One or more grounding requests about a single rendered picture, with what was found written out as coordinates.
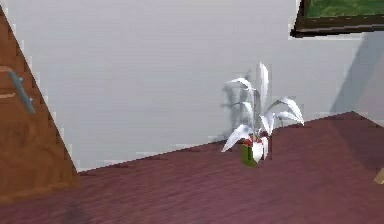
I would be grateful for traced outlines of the dark framed green picture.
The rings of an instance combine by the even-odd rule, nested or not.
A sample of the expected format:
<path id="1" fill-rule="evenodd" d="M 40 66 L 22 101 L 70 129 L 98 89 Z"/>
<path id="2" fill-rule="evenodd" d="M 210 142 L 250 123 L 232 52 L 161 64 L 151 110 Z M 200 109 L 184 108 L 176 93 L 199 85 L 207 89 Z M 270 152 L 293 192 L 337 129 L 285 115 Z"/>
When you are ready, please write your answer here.
<path id="1" fill-rule="evenodd" d="M 384 0 L 300 0 L 295 38 L 384 31 Z"/>

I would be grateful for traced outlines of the brown wooden room door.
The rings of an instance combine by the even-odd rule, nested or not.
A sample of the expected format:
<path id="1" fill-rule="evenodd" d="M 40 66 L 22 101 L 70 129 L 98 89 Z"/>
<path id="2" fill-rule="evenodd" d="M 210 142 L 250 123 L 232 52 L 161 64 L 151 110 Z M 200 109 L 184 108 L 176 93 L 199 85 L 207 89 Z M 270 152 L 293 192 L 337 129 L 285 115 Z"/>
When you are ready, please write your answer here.
<path id="1" fill-rule="evenodd" d="M 0 204 L 47 195 L 78 183 L 78 173 L 24 56 L 8 9 L 0 5 Z M 31 114 L 8 72 L 24 79 Z"/>

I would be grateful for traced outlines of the white leaved house plant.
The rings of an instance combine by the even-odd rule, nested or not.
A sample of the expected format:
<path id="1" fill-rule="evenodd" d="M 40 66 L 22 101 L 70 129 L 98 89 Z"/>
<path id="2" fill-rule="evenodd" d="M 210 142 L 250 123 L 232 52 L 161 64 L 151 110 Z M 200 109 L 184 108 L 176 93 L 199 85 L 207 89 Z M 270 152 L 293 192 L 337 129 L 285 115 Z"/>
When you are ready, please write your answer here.
<path id="1" fill-rule="evenodd" d="M 251 82 L 239 77 L 228 81 L 228 84 L 241 84 L 247 93 L 247 100 L 236 102 L 246 109 L 247 123 L 240 124 L 228 136 L 221 152 L 227 152 L 238 142 L 242 143 L 244 157 L 242 161 L 250 166 L 256 166 L 265 160 L 269 153 L 269 143 L 275 130 L 275 120 L 289 119 L 305 125 L 301 109 L 296 101 L 289 97 L 275 100 L 266 105 L 269 92 L 269 71 L 263 62 L 259 63 L 260 88 L 256 89 Z"/>

